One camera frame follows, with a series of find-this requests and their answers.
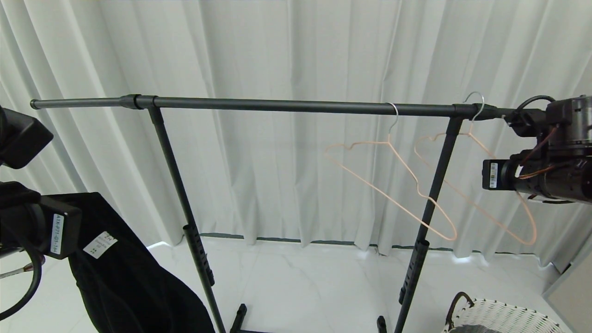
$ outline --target silver hook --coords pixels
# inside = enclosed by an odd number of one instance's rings
[[[463,101],[463,103],[464,103],[464,102],[466,102],[466,101],[468,101],[468,100],[469,100],[469,97],[470,97],[472,94],[479,94],[479,96],[481,96],[481,109],[479,109],[479,112],[477,112],[477,114],[476,114],[476,115],[473,117],[473,119],[471,119],[471,123],[473,123],[473,122],[475,121],[475,118],[477,118],[477,116],[479,116],[479,115],[480,115],[480,114],[483,112],[483,108],[485,107],[485,97],[483,96],[483,94],[482,94],[482,93],[480,93],[480,92],[478,92],[478,91],[473,91],[473,92],[471,92],[471,93],[469,94],[469,96],[467,96],[467,97],[465,98],[465,100]]]
[[[391,125],[391,127],[388,128],[388,134],[391,134],[391,130],[393,128],[393,126],[395,126],[395,124],[397,124],[397,122],[399,121],[399,110],[397,109],[397,106],[393,103],[387,103],[387,104],[391,104],[392,107],[395,108],[395,112],[397,113],[397,118],[395,118],[395,122]]]

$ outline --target curtain fold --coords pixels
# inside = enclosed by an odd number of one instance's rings
[[[2,0],[0,103],[38,117],[55,140],[23,170],[2,169],[44,194],[99,191],[141,239],[181,239],[183,218],[159,143],[144,111],[31,110],[32,98],[266,98],[461,103],[478,90],[515,107],[538,94],[592,92],[592,3],[580,1],[106,1]],[[478,98],[470,100],[478,103]],[[537,102],[534,107],[544,108]],[[163,110],[201,232],[413,245],[419,224],[344,172],[323,152],[333,143],[385,140],[393,116]],[[415,141],[447,119],[401,117],[392,143],[429,192],[433,168]],[[499,157],[532,148],[502,120],[474,133]],[[442,139],[419,151],[435,166]],[[385,146],[341,148],[338,161],[421,216],[425,201]],[[446,178],[523,239],[532,232],[512,193],[481,189],[487,155],[459,137]],[[539,228],[523,246],[444,185],[440,204],[455,242],[432,247],[459,257],[532,252],[542,264],[575,255],[590,208],[529,203]],[[432,225],[452,230],[436,211]]]

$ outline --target clothes rack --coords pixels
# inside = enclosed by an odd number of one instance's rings
[[[220,316],[220,310],[216,304],[214,291],[214,274],[210,269],[204,246],[195,218],[191,211],[189,198],[185,192],[181,173],[176,163],[173,149],[170,145],[169,136],[166,132],[165,122],[162,117],[161,108],[191,108],[191,109],[213,109],[213,110],[245,110],[245,111],[282,111],[282,112],[305,112],[305,113],[340,113],[340,114],[375,114],[394,115],[395,111],[388,103],[350,103],[350,102],[324,102],[324,101],[282,101],[282,100],[238,100],[223,98],[180,98],[180,97],[158,97],[152,95],[125,95],[116,98],[82,98],[65,100],[32,100],[31,107],[39,110],[42,108],[78,108],[78,107],[124,107],[134,110],[148,110],[160,146],[163,150],[170,175],[175,185],[175,190],[181,202],[183,213],[187,224],[183,227],[189,250],[194,259],[201,284],[204,288],[206,298],[211,309],[211,315],[219,333],[226,333],[224,323]],[[449,118],[446,129],[446,137],[440,152],[434,178],[429,196],[437,200],[448,163],[456,138],[460,132],[462,121],[471,119],[481,108],[481,103],[476,104],[452,104],[452,105],[430,105],[430,104],[396,104],[400,116],[421,116],[421,117],[447,117]],[[475,120],[488,120],[503,118],[514,111],[511,108],[497,108],[492,105],[485,105],[482,112]],[[432,221],[435,205],[427,201],[423,212],[422,221],[427,225]],[[424,259],[429,249],[429,242],[426,240],[428,228],[421,225],[417,233],[417,239],[413,248],[413,254],[407,267],[407,274],[399,294],[401,309],[395,327],[395,333],[401,333],[411,307],[411,301],[417,288],[417,282],[422,270]],[[237,311],[234,322],[229,330],[230,333],[262,333],[242,329],[242,323],[247,313],[245,304],[241,304]],[[387,327],[383,316],[377,319],[379,333],[386,333]]]

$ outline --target clothes hanger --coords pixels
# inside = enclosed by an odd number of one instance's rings
[[[467,96],[465,98],[465,100],[463,101],[466,102],[469,97],[471,97],[472,94],[479,94],[481,96],[481,109],[479,109],[479,112],[477,112],[477,114],[471,119],[471,125],[469,126],[469,130],[467,132],[464,133],[459,133],[459,135],[464,135],[464,136],[468,136],[470,137],[474,142],[477,143],[477,145],[479,147],[481,147],[481,149],[483,149],[487,155],[492,158],[492,159],[497,159],[495,155],[493,155],[492,152],[489,151],[489,149],[487,149],[485,147],[485,145],[483,145],[483,143],[481,143],[481,141],[479,141],[479,139],[477,139],[472,131],[473,131],[473,125],[475,124],[475,118],[477,118],[477,116],[479,116],[479,114],[481,114],[481,112],[483,111],[483,108],[485,107],[485,97],[482,95],[482,93],[478,92],[478,91],[473,91],[469,94],[469,96]],[[418,153],[417,151],[417,144],[425,139],[429,139],[430,141],[434,142],[436,141],[436,139],[439,136],[445,135],[446,133],[438,133],[435,136],[431,137],[431,136],[422,136],[420,137],[416,142],[415,145],[413,146],[413,151],[415,151],[415,155],[417,155],[417,157],[419,157],[419,159],[422,160],[422,162],[427,165],[429,168],[433,169],[433,167]],[[528,175],[521,175],[519,178],[521,179],[527,179],[530,177],[534,177],[534,175],[528,174]],[[524,244],[524,245],[533,245],[536,242],[536,237],[537,237],[537,231],[536,231],[536,222],[535,222],[535,218],[532,216],[532,213],[530,212],[530,209],[528,208],[528,205],[526,204],[526,200],[520,195],[520,193],[518,191],[516,192],[516,195],[518,196],[520,203],[522,204],[522,207],[524,207],[526,214],[528,215],[528,219],[530,221],[530,225],[532,226],[532,237],[529,241],[525,241],[524,239],[518,237],[515,233],[511,232],[507,226],[503,225],[501,222],[499,222],[496,218],[494,218],[492,215],[490,215],[489,213],[487,213],[481,206],[477,205],[477,203],[475,203],[474,201],[472,201],[466,194],[464,194],[459,188],[455,187],[454,185],[452,185],[448,180],[446,180],[446,178],[444,178],[444,183],[446,183],[448,186],[450,186],[451,189],[453,189],[454,192],[458,193],[461,197],[463,197],[465,199],[466,202],[468,202],[469,204],[471,204],[473,207],[475,207],[479,212],[481,212],[483,215],[485,215],[485,217],[487,217],[488,219],[490,219],[492,222],[494,222],[496,225],[498,225],[500,228],[504,229],[504,231],[506,231],[510,236],[512,236],[514,239],[516,239],[517,241],[519,241],[520,243]]]
[[[325,155],[326,158],[328,158],[330,161],[332,161],[333,163],[335,163],[337,166],[343,168],[345,171],[351,173],[357,179],[363,181],[366,185],[372,187],[374,190],[376,190],[377,192],[379,192],[380,194],[382,194],[384,197],[386,197],[387,199],[389,199],[390,202],[392,202],[395,205],[397,205],[400,209],[402,209],[404,212],[406,212],[409,216],[411,216],[413,219],[415,219],[416,221],[418,221],[419,223],[421,223],[423,226],[427,227],[429,230],[433,231],[438,236],[442,237],[443,239],[445,239],[447,241],[454,241],[458,237],[458,233],[456,232],[456,227],[454,226],[454,223],[452,223],[452,221],[450,220],[450,218],[448,217],[448,215],[446,214],[446,212],[444,212],[444,210],[440,207],[440,205],[436,202],[436,200],[434,200],[433,198],[431,198],[429,196],[426,196],[426,195],[422,194],[422,192],[419,190],[419,181],[417,180],[417,177],[415,176],[415,174],[413,173],[413,171],[411,171],[411,169],[409,168],[409,166],[407,165],[407,163],[405,163],[405,161],[403,160],[403,158],[399,155],[399,153],[397,152],[397,150],[395,149],[395,147],[393,147],[392,144],[391,144],[391,131],[392,131],[392,128],[397,124],[397,122],[399,120],[399,110],[397,109],[397,106],[395,104],[393,104],[393,103],[387,103],[387,104],[390,104],[390,105],[392,105],[392,107],[394,107],[395,112],[396,112],[397,115],[396,115],[396,118],[395,118],[395,122],[393,122],[393,124],[391,125],[391,127],[389,127],[389,129],[388,129],[388,136],[387,136],[387,140],[386,141],[360,141],[360,142],[354,142],[354,143],[352,143],[349,147],[346,146],[346,145],[344,145],[344,144],[342,144],[342,143],[337,143],[337,144],[330,145],[327,148],[325,148],[324,155]],[[440,212],[442,212],[442,214],[444,215],[444,217],[446,218],[446,220],[448,221],[448,223],[450,223],[450,226],[452,227],[452,230],[454,232],[454,236],[453,237],[447,237],[444,234],[440,233],[438,230],[434,229],[433,227],[431,227],[430,225],[428,225],[426,222],[422,221],[415,214],[413,214],[412,212],[410,212],[408,209],[406,209],[405,207],[403,207],[403,205],[401,205],[396,200],[394,200],[393,198],[391,198],[388,194],[384,193],[378,187],[374,186],[372,183],[370,183],[369,181],[365,180],[364,178],[362,178],[361,176],[359,176],[358,174],[356,174],[355,172],[353,172],[352,170],[350,170],[349,168],[347,168],[346,166],[344,166],[342,163],[340,163],[337,159],[335,159],[334,157],[332,157],[329,154],[329,150],[331,148],[344,147],[346,150],[351,151],[353,149],[353,147],[358,146],[358,145],[387,145],[392,150],[392,152],[395,154],[395,156],[397,157],[397,159],[399,161],[401,161],[401,163],[405,166],[405,169],[407,169],[407,171],[411,174],[411,176],[415,180],[415,184],[416,184],[416,187],[417,187],[417,193],[418,193],[418,195],[420,197],[422,197],[422,198],[425,198],[425,199],[430,200],[434,204],[434,206],[436,206],[436,208],[438,208],[438,210],[440,210]]]

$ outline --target white wicker basket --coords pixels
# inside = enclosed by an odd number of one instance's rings
[[[463,306],[456,308],[460,298]],[[442,333],[565,333],[547,316],[519,306],[488,299],[471,299],[466,293],[456,294]]]

